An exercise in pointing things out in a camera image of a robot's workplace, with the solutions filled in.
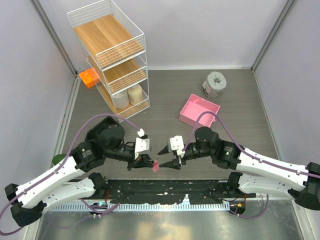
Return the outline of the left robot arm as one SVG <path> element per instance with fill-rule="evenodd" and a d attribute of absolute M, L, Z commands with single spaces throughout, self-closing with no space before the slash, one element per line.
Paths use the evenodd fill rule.
<path fill-rule="evenodd" d="M 40 219 L 43 213 L 59 204 L 94 197 L 103 198 L 107 184 L 99 173 L 92 173 L 79 183 L 64 186 L 64 183 L 100 167 L 106 159 L 127 163 L 127 169 L 152 168 L 154 161 L 148 155 L 150 140 L 140 129 L 131 146 L 124 143 L 125 130 L 118 124 L 91 129 L 85 141 L 71 150 L 52 168 L 25 184 L 9 184 L 5 193 L 11 202 L 11 215 L 19 227 Z"/>

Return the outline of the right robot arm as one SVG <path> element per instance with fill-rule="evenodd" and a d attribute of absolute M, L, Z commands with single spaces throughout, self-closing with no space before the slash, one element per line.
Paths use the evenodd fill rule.
<path fill-rule="evenodd" d="M 189 160 L 211 157 L 212 163 L 230 169 L 226 191 L 232 197 L 240 194 L 271 194 L 286 197 L 306 209 L 320 209 L 320 166 L 288 163 L 260 155 L 247 147 L 222 140 L 217 132 L 200 127 L 195 142 L 184 145 L 182 136 L 171 137 L 159 155 L 174 154 L 162 168 L 179 170 Z"/>

